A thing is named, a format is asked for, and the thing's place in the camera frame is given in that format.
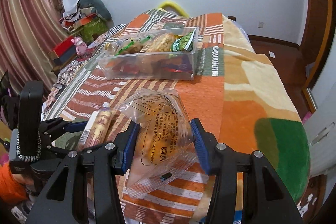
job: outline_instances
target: metal screw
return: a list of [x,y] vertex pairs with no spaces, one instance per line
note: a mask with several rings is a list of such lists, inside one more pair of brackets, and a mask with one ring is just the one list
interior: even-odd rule
[[217,149],[219,149],[219,150],[224,150],[224,149],[226,148],[226,145],[225,145],[224,143],[218,143],[218,144],[216,145],[216,147],[217,147]]
[[261,158],[261,157],[263,156],[263,153],[260,152],[260,151],[255,151],[253,154],[254,154],[257,158]]
[[75,151],[75,150],[70,151],[69,154],[68,154],[68,156],[69,156],[70,158],[74,158],[74,157],[76,157],[76,156],[77,156],[77,151]]
[[115,144],[114,143],[108,143],[107,145],[105,145],[105,148],[107,150],[111,150],[111,149],[115,148]]

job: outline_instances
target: wooden floor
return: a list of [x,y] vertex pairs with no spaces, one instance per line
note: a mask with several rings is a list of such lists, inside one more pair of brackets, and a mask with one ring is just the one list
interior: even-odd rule
[[271,42],[251,40],[254,51],[265,54],[277,70],[280,79],[302,119],[309,111],[307,102],[301,92],[306,81],[303,56],[297,48]]

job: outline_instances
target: red box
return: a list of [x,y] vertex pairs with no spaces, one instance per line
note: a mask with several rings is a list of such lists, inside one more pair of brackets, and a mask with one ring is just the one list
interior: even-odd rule
[[74,39],[73,36],[69,36],[67,39],[62,41],[58,44],[53,50],[48,54],[51,60],[57,59],[62,56],[71,46],[74,44],[72,43],[71,39]]

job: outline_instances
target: striped blanket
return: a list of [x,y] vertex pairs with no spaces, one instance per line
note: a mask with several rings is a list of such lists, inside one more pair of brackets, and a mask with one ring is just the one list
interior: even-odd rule
[[[161,9],[150,10],[106,42],[137,32],[196,26],[203,47],[194,81],[107,81],[92,58],[58,98],[47,119],[88,119],[93,111],[102,106],[113,108],[142,88],[176,89],[190,119],[198,117],[206,131],[236,151],[261,150],[298,201],[308,182],[310,163],[302,123],[271,62],[265,55],[255,54],[244,35],[225,16],[184,18]],[[115,112],[106,141],[114,140],[128,124],[127,117]],[[205,175],[198,162],[142,199],[127,194],[126,179],[127,175],[117,178],[122,210],[126,217],[148,224],[202,220],[214,184],[214,178]],[[242,209],[242,179],[239,175],[237,215]]]

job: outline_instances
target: pink object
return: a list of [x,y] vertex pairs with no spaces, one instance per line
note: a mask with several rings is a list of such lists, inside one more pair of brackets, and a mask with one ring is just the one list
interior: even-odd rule
[[303,117],[302,123],[305,123],[311,116],[312,116],[312,113],[308,111],[307,114]]
[[8,153],[4,153],[1,157],[0,157],[0,165],[4,165],[6,162],[9,161],[9,156]]
[[71,39],[73,44],[76,46],[76,52],[78,56],[83,56],[87,50],[87,44],[83,41],[81,37],[75,37],[75,39]]

